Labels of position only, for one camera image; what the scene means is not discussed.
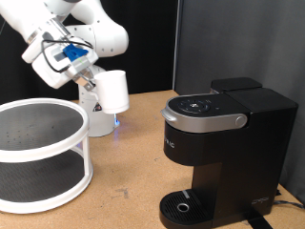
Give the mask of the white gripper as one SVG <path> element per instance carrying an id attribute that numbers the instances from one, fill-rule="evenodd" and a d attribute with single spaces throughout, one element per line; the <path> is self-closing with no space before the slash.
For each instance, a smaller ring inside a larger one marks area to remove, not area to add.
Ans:
<path id="1" fill-rule="evenodd" d="M 91 66 L 98 59 L 96 52 L 81 45 L 43 45 L 42 52 L 32 62 L 36 73 L 52 88 L 59 89 L 73 80 L 87 91 L 95 85 Z"/>

